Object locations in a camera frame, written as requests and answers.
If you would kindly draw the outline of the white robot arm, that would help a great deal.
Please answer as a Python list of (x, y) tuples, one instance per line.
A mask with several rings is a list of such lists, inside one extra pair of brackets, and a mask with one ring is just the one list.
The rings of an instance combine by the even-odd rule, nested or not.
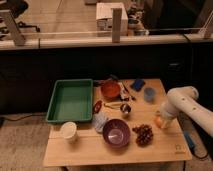
[(172, 88), (166, 97), (160, 106), (160, 115), (164, 120), (171, 122), (183, 112), (213, 137), (213, 112), (197, 102), (199, 93), (195, 87)]

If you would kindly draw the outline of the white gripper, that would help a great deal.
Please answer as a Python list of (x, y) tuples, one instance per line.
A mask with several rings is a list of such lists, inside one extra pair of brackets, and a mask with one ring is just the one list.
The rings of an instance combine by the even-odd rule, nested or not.
[(172, 123), (172, 119), (177, 117), (177, 109), (168, 102), (163, 102), (160, 107), (161, 115), (164, 117), (162, 119), (162, 129), (167, 129)]

